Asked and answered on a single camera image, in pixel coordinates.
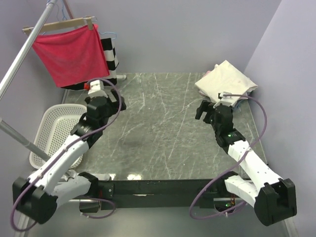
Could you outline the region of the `cream white t shirt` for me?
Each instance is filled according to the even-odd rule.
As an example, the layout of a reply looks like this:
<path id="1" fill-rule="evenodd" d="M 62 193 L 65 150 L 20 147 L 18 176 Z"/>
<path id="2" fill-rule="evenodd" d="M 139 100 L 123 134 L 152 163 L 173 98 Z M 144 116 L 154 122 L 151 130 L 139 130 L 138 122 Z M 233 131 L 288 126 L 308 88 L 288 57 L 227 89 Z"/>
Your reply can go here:
<path id="1" fill-rule="evenodd" d="M 195 83 L 195 86 L 215 103 L 219 101 L 218 94 L 221 92 L 245 94 L 254 91 L 258 87 L 227 60 L 219 65 L 216 64 L 208 75 Z"/>

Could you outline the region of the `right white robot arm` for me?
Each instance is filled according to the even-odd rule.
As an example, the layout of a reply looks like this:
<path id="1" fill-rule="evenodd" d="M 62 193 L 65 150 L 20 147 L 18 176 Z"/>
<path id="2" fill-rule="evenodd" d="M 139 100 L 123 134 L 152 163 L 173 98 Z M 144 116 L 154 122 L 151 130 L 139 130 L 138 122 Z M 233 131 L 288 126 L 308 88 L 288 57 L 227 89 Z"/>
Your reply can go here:
<path id="1" fill-rule="evenodd" d="M 297 214 L 296 188 L 290 179 L 283 179 L 252 149 L 246 138 L 234 127 L 233 109 L 224 99 L 219 104 L 202 100 L 196 119 L 206 113 L 203 121 L 212 126 L 215 140 L 238 166 L 248 175 L 246 181 L 229 169 L 214 178 L 201 190 L 201 194 L 215 187 L 222 197 L 238 196 L 254 208 L 259 221 L 270 226 Z"/>

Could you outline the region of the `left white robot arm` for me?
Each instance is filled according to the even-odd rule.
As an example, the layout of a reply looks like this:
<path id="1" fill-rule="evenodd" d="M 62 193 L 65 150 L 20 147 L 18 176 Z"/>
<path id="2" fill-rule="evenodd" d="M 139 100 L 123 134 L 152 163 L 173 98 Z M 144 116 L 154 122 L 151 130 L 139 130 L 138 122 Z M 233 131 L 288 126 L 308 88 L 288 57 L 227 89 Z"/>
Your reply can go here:
<path id="1" fill-rule="evenodd" d="M 111 122 L 126 109 L 124 98 L 116 88 L 111 90 L 112 101 L 102 89 L 88 92 L 87 109 L 72 129 L 62 147 L 36 172 L 24 179 L 19 177 L 12 185 L 13 211 L 19 211 L 36 223 L 47 222 L 64 203 L 79 197 L 96 198 L 99 180 L 82 172 L 63 184 L 62 176 L 70 166 L 87 152 L 103 135 Z"/>

